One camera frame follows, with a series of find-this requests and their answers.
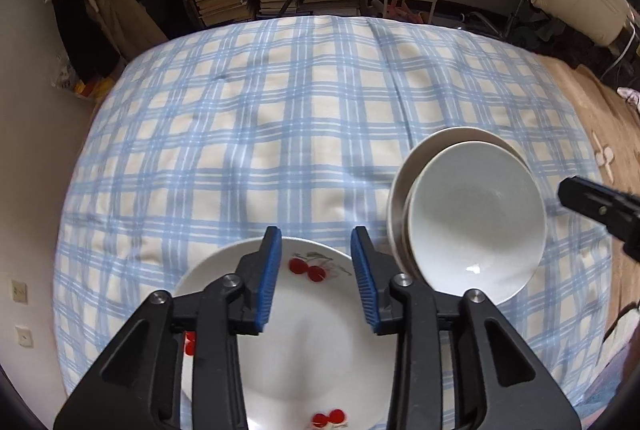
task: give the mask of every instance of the white cord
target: white cord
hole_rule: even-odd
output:
[[[623,50],[623,51],[622,51],[622,54],[620,54],[620,55],[619,55],[619,57],[618,57],[618,59],[617,59],[616,61],[614,61],[614,62],[611,64],[611,66],[610,66],[607,70],[605,70],[605,71],[602,73],[602,76],[600,76],[600,80],[601,80],[601,81],[602,81],[602,79],[603,79],[605,76],[607,76],[607,74],[609,74],[609,71],[610,71],[612,68],[614,68],[617,64],[619,64],[619,63],[620,63],[620,60],[622,60],[622,58],[624,58],[624,57],[625,57],[626,52],[629,50],[629,47],[631,47],[631,43],[634,41],[634,38],[638,35],[638,34],[636,33],[636,26],[634,25],[634,23],[633,23],[633,22],[629,22],[629,23],[631,23],[631,26],[634,28],[634,33],[631,35],[631,38],[629,38],[629,42],[628,42],[628,44],[626,44],[625,50]]]

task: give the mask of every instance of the white plate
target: white plate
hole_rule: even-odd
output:
[[[527,167],[493,144],[443,150],[417,179],[408,237],[420,273],[437,291],[513,297],[540,264],[545,207]]]
[[[221,249],[191,269],[174,295],[201,291],[234,272],[242,255],[259,246],[252,239]],[[293,273],[295,264],[311,272]],[[330,247],[282,238],[269,323],[260,336],[238,336],[238,348],[250,430],[329,430],[345,423],[367,430],[387,416],[396,337],[371,332],[351,259]],[[192,374],[193,358],[185,354],[182,389],[189,399]],[[312,425],[314,415],[336,409],[346,416],[342,424]]]
[[[445,148],[465,141],[484,141],[500,146],[525,164],[513,147],[497,135],[479,128],[454,126],[439,130],[423,139],[409,153],[396,173],[391,184],[386,203],[386,233],[391,246],[391,254],[405,273],[418,277],[411,248],[407,243],[405,208],[408,206],[410,190],[424,167]]]

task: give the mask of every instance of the wall outlet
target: wall outlet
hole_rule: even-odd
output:
[[[11,296],[14,299],[14,302],[26,304],[27,284],[24,282],[18,282],[17,280],[11,280]]]
[[[15,326],[15,332],[18,334],[18,345],[31,349],[33,347],[33,336],[27,327]]]

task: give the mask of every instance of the blue fabric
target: blue fabric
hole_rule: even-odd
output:
[[[275,224],[348,251],[385,244],[388,189],[420,140],[489,130],[523,155],[548,216],[538,272],[500,306],[573,403],[607,311],[606,230],[563,209],[559,181],[599,180],[588,138],[539,58],[432,26],[300,16],[199,32],[133,61],[99,111],[62,214],[54,277],[71,391],[153,290]],[[445,372],[446,419],[452,379]]]

